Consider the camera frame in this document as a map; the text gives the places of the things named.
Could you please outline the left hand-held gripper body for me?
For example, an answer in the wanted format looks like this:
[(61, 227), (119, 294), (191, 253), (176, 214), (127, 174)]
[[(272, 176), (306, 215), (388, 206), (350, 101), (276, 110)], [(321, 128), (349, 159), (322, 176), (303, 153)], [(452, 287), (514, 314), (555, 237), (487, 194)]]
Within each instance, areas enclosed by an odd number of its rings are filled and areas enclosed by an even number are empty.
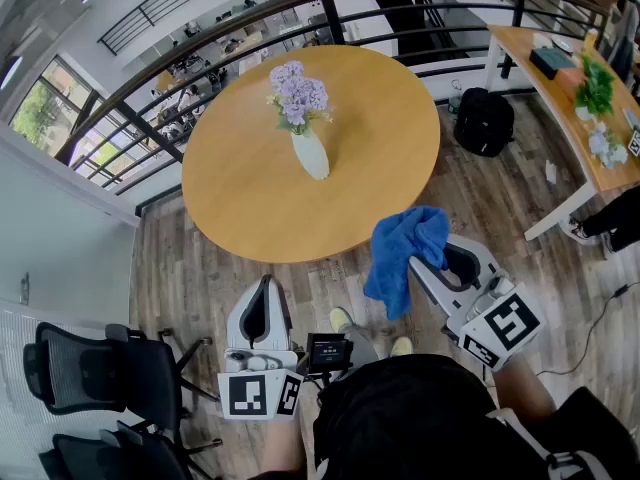
[(227, 349), (218, 374), (226, 420), (292, 420), (304, 377), (297, 373), (294, 351)]

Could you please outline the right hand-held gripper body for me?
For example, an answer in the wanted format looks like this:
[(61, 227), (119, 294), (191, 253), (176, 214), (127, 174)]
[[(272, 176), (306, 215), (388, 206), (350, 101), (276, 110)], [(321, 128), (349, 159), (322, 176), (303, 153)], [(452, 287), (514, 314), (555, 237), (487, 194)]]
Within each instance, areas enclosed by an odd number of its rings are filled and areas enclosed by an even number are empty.
[(545, 316), (524, 283), (498, 272), (446, 326), (461, 350), (498, 371), (538, 335)]

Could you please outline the blue cloth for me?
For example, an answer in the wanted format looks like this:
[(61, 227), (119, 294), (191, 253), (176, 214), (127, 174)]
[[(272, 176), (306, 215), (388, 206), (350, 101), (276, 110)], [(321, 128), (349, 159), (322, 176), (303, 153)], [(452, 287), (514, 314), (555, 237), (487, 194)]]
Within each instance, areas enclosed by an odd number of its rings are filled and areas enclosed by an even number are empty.
[(386, 217), (371, 237), (372, 265), (364, 294), (384, 303), (387, 318), (397, 320), (410, 310), (409, 261), (419, 257), (436, 270), (446, 270), (444, 249), (449, 219), (440, 208), (418, 206)]

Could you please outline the white ribbed vase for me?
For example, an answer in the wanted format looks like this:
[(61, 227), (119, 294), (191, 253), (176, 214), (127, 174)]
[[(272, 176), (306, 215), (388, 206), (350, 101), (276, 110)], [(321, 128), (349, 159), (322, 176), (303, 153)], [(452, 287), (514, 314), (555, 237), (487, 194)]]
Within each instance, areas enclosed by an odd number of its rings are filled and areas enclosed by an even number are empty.
[(311, 128), (302, 134), (290, 133), (294, 152), (305, 171), (315, 180), (325, 180), (330, 173), (326, 150)]

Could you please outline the white vase with purple flowers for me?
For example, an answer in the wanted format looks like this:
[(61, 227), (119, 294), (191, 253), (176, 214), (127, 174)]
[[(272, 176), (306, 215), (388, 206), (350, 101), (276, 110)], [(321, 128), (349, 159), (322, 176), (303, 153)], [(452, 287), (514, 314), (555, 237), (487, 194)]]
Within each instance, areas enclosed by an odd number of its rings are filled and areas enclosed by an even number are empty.
[(324, 83), (306, 77), (300, 61), (276, 66), (269, 80), (272, 94), (267, 97), (267, 104), (274, 107), (279, 116), (279, 129), (302, 136), (311, 128), (312, 121), (333, 121)]

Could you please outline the person's left forearm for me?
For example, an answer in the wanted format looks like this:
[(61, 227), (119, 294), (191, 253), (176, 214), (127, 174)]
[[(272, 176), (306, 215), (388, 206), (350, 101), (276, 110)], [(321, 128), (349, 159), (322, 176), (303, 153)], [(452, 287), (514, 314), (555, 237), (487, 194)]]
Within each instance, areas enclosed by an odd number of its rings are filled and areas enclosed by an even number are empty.
[(266, 427), (260, 473), (248, 480), (307, 480), (307, 457), (299, 417)]

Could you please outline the person's right forearm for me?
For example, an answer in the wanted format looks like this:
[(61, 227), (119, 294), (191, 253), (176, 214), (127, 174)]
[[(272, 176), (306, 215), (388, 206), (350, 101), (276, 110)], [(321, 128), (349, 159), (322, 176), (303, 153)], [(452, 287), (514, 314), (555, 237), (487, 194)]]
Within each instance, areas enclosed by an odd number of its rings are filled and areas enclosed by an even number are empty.
[(550, 393), (521, 354), (513, 355), (501, 369), (494, 371), (493, 380), (500, 407), (511, 409), (525, 426), (556, 411)]

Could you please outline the green potted plant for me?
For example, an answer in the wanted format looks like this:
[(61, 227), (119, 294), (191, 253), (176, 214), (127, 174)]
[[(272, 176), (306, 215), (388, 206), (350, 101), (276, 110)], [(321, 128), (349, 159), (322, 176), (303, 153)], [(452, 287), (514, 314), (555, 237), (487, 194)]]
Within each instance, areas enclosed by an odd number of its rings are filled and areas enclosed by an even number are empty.
[(612, 114), (614, 76), (588, 55), (582, 55), (581, 61), (584, 78), (575, 91), (576, 116), (589, 121)]

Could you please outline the small black screen device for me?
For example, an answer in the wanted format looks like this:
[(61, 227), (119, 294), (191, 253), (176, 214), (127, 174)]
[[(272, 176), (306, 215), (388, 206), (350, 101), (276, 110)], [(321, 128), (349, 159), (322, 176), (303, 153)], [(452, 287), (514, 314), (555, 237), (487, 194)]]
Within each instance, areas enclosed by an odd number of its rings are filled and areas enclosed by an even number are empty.
[(306, 351), (309, 374), (343, 371), (351, 366), (353, 342), (344, 333), (310, 333)]

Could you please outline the person's left yellow shoe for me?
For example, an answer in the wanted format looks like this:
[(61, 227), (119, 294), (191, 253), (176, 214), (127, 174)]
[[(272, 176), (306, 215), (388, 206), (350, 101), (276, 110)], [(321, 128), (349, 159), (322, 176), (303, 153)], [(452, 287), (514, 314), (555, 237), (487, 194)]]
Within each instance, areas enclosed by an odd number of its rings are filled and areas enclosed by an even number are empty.
[(354, 322), (350, 314), (341, 307), (334, 307), (329, 313), (329, 321), (332, 330), (335, 333), (345, 332), (354, 326)]

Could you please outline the person's grey trouser leg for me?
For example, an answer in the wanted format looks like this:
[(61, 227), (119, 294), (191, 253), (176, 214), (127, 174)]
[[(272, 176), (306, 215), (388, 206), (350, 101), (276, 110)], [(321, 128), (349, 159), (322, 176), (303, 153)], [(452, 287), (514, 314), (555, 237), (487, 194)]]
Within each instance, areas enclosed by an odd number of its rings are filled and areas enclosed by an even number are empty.
[(339, 330), (339, 333), (343, 333), (345, 338), (353, 344), (350, 356), (351, 366), (347, 370), (347, 376), (380, 359), (365, 328), (355, 324), (345, 325)]

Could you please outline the person's black shirt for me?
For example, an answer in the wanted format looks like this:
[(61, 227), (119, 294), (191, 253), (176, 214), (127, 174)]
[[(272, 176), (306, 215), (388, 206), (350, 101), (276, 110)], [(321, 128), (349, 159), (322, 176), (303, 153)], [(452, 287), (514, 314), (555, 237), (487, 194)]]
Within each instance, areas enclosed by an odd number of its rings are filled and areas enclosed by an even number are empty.
[(376, 361), (319, 396), (320, 480), (640, 480), (629, 432), (585, 387), (519, 431), (452, 359)]

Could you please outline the black backpack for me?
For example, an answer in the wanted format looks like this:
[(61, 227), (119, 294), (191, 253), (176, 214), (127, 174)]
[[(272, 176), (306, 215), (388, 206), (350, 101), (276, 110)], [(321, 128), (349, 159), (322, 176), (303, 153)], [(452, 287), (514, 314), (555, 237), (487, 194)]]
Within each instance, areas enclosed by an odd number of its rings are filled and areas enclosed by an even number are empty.
[(494, 158), (513, 141), (514, 119), (514, 109), (503, 96), (469, 88), (461, 98), (454, 138), (466, 151)]

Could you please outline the black mesh office chair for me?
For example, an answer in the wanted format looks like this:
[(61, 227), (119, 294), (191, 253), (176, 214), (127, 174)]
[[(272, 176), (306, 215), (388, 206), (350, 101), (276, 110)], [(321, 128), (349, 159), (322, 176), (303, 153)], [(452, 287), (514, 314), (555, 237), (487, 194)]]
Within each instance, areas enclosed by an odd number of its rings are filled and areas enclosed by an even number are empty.
[(53, 415), (129, 411), (162, 430), (177, 432), (186, 417), (184, 389), (216, 404), (220, 396), (182, 376), (195, 352), (212, 339), (198, 339), (175, 358), (163, 340), (171, 334), (164, 329), (157, 339), (150, 339), (142, 331), (109, 324), (105, 337), (96, 340), (42, 322), (35, 341), (23, 349), (27, 386)]
[(117, 430), (100, 431), (97, 440), (65, 434), (52, 438), (52, 448), (39, 455), (49, 480), (221, 480), (212, 477), (192, 456), (221, 446), (220, 438), (193, 448), (174, 443), (119, 421)]

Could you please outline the pale blue flower bouquet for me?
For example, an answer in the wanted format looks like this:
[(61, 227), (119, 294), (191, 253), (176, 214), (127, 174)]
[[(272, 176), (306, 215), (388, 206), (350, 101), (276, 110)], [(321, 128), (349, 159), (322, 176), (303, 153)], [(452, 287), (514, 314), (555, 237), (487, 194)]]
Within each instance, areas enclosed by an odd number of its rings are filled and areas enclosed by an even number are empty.
[(603, 122), (595, 125), (589, 135), (588, 145), (591, 154), (607, 169), (624, 165), (628, 160), (626, 148)]

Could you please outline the orange box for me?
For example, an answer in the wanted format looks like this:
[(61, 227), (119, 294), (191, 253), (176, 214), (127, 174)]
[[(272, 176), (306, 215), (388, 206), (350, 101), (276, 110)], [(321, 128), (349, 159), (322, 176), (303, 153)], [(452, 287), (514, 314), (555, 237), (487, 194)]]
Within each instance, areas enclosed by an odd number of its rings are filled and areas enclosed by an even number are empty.
[(556, 72), (554, 81), (566, 91), (575, 91), (586, 80), (581, 68), (561, 68)]

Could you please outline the dark rectangular box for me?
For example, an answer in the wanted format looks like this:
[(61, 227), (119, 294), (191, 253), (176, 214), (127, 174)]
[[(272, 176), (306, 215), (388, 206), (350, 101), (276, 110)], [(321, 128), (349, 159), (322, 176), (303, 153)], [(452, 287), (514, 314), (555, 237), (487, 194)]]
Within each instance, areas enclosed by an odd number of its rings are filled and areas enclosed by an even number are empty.
[(576, 67), (566, 53), (557, 48), (535, 48), (529, 61), (549, 80), (554, 80), (559, 70)]

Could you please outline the wooden desk with white legs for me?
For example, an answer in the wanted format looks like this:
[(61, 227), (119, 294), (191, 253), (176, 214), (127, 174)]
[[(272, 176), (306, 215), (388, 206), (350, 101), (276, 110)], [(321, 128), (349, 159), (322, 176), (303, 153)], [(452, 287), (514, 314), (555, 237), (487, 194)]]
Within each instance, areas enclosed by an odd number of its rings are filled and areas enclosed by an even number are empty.
[(483, 71), (484, 87), (490, 89), (497, 77), (499, 57), (511, 58), (553, 115), (585, 177), (576, 191), (524, 232), (524, 238), (531, 241), (568, 218), (595, 195), (639, 183), (640, 158), (631, 156), (625, 164), (608, 169), (592, 155), (588, 144), (588, 123), (577, 116), (568, 92), (557, 82), (547, 79), (529, 60), (537, 33), (535, 29), (491, 25), (489, 31), (491, 39)]

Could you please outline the black staircase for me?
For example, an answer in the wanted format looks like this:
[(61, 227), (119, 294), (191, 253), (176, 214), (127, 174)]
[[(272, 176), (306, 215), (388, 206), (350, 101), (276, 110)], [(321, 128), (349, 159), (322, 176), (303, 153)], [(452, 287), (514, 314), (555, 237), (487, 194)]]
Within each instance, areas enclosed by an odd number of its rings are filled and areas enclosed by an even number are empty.
[[(375, 0), (382, 9), (409, 7), (413, 0)], [(431, 0), (418, 0), (419, 4), (431, 3)], [(451, 51), (457, 48), (448, 32), (428, 33), (427, 29), (441, 28), (445, 24), (436, 16), (435, 9), (405, 8), (384, 14), (397, 38), (398, 56), (401, 63), (414, 66), (444, 60), (467, 58), (462, 51)]]

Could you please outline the coat rack with grey coat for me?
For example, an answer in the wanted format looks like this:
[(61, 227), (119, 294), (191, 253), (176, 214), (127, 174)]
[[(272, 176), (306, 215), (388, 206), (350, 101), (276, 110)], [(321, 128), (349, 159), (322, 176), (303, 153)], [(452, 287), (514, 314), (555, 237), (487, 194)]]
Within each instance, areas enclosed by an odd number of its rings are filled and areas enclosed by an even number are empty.
[(640, 26), (640, 11), (635, 0), (618, 0), (620, 19), (614, 26), (607, 60), (623, 83), (632, 71), (635, 37)]

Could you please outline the black metal balcony railing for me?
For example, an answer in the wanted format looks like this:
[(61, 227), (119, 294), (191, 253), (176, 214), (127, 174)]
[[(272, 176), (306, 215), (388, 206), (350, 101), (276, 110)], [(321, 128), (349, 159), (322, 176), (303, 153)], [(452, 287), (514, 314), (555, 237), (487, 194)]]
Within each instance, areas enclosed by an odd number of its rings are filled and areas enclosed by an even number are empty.
[(148, 29), (191, 1), (193, 0), (144, 0), (109, 28), (97, 43), (117, 56)]

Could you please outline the large window black frame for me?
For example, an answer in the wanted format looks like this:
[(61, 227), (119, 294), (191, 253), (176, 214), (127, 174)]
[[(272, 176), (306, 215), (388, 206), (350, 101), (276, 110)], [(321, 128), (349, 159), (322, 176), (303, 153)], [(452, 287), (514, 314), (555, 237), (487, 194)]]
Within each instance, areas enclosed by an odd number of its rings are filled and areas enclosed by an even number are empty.
[(105, 102), (65, 60), (56, 56), (38, 76), (9, 121), (32, 145), (94, 184), (122, 195), (178, 160), (146, 132), (160, 132), (150, 115), (131, 120), (132, 108), (114, 108), (76, 142), (82, 122)]

